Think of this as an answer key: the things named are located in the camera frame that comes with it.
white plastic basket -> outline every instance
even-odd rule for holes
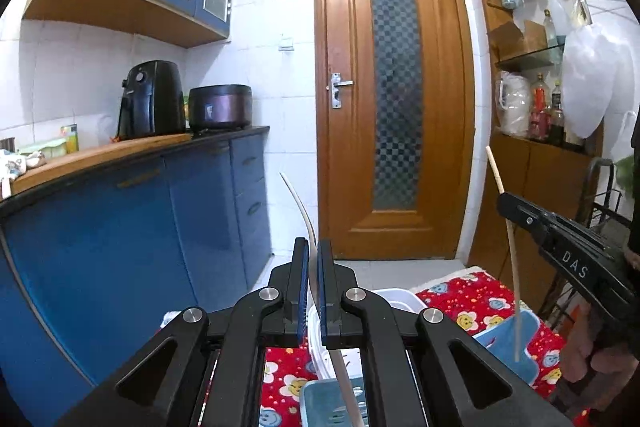
[[[393,308],[399,310],[419,313],[427,307],[424,302],[418,299],[413,293],[401,288],[375,290],[374,293],[384,297]],[[309,353],[311,354],[311,360],[314,363],[319,380],[335,378],[334,367],[331,363],[331,359],[329,358],[329,351],[322,345],[318,311],[313,306],[309,310],[307,329],[309,336]],[[360,350],[343,349],[342,357],[345,365],[347,366],[349,377],[361,377],[362,364],[360,363]]]

door frame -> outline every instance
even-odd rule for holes
[[[460,40],[462,42],[463,55],[463,82],[465,87],[463,117],[465,118],[463,136],[462,177],[456,197],[459,203],[454,213],[463,222],[466,197],[471,178],[471,163],[475,133],[475,86],[474,86],[474,60],[471,45],[471,31],[466,13],[465,0],[456,0],[458,8],[458,20],[460,21]],[[327,38],[326,38],[326,0],[314,0],[314,36],[316,40],[316,145],[318,148],[318,223],[319,237],[328,237],[329,214],[329,99],[326,86],[329,83],[327,65]]]

brown cabinet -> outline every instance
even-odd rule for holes
[[[492,136],[491,148],[505,190],[561,216],[575,217],[589,156],[503,134]],[[468,264],[484,268],[513,288],[507,230],[495,208],[497,197],[494,176],[487,168]],[[536,311],[556,272],[540,257],[529,233],[516,229],[515,238],[522,299]]]

checkered glass panel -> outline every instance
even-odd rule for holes
[[[415,0],[371,0],[376,75],[374,210],[412,210],[422,158],[422,60]]]

red bottle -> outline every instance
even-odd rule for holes
[[[549,133],[549,115],[546,112],[545,89],[537,87],[534,92],[533,111],[529,115],[529,138],[544,141]]]

